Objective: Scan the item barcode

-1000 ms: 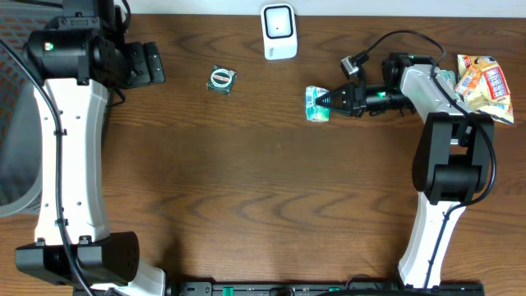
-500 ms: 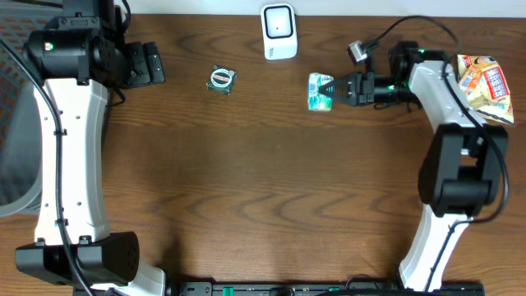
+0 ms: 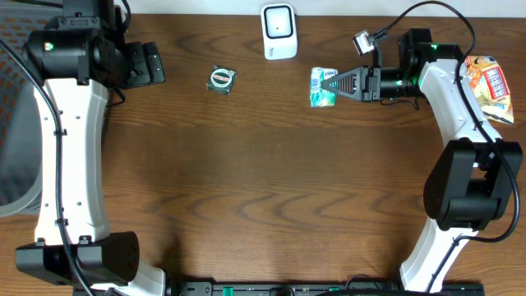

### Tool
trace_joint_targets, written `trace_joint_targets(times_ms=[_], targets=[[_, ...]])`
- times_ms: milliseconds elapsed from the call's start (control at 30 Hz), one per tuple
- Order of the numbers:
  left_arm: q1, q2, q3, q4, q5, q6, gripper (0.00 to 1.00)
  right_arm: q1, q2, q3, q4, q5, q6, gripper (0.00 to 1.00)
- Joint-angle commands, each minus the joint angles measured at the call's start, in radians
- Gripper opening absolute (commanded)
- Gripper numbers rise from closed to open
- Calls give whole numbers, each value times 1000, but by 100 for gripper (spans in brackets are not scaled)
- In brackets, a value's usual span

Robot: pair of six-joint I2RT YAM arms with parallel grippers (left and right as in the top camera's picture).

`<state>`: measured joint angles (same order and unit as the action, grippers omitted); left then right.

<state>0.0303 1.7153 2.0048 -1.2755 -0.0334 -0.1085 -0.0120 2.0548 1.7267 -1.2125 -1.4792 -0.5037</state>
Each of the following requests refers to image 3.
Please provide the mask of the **teal Kleenex tissue pack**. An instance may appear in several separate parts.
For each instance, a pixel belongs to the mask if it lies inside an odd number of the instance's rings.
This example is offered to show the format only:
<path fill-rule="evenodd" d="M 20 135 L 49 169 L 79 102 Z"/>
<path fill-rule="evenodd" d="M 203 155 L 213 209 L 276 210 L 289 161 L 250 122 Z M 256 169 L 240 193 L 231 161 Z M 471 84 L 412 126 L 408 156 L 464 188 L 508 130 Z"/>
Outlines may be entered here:
<path fill-rule="evenodd" d="M 335 105 L 336 94 L 323 90 L 321 84 L 324 80 L 338 74 L 337 69 L 313 67 L 310 79 L 310 104 L 313 108 L 330 107 Z"/>

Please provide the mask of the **yellow wet wipes pack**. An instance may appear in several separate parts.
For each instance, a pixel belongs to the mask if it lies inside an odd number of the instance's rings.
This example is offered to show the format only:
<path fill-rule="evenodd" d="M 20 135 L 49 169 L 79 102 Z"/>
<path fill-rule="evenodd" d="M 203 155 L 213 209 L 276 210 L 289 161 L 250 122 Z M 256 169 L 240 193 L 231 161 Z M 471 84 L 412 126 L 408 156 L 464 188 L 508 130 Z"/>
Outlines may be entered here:
<path fill-rule="evenodd" d="M 468 56 L 464 64 L 470 87 L 486 118 L 513 125 L 510 88 L 499 63 L 491 56 Z"/>

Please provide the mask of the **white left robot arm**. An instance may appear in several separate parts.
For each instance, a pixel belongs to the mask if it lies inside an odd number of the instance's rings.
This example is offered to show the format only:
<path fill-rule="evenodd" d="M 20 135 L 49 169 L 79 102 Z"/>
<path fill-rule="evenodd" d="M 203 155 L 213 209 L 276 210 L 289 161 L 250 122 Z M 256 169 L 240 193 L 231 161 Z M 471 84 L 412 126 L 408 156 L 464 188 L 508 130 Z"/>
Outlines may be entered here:
<path fill-rule="evenodd" d="M 170 295 L 165 271 L 141 259 L 132 231 L 113 232 L 102 144 L 111 94 L 163 83 L 155 43 L 128 43 L 128 2 L 65 1 L 33 31 L 18 64 L 34 86 L 42 137 L 41 207 L 17 269 L 76 295 Z"/>

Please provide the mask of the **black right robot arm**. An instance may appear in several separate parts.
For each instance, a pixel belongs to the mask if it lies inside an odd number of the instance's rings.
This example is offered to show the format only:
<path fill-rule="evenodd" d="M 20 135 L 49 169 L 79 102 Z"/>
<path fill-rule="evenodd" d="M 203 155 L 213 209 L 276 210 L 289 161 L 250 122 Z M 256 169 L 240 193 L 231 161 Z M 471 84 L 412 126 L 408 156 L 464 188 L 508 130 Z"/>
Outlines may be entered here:
<path fill-rule="evenodd" d="M 523 151 L 485 118 L 457 44 L 433 42 L 429 29 L 410 29 L 398 47 L 398 67 L 376 61 L 324 79 L 321 89 L 363 103 L 423 97 L 431 105 L 444 149 L 424 185 L 427 221 L 399 267 L 399 285 L 436 294 L 467 242 L 498 243 L 514 231 L 516 217 L 503 234 L 479 236 L 503 216 L 510 199 L 519 199 Z"/>

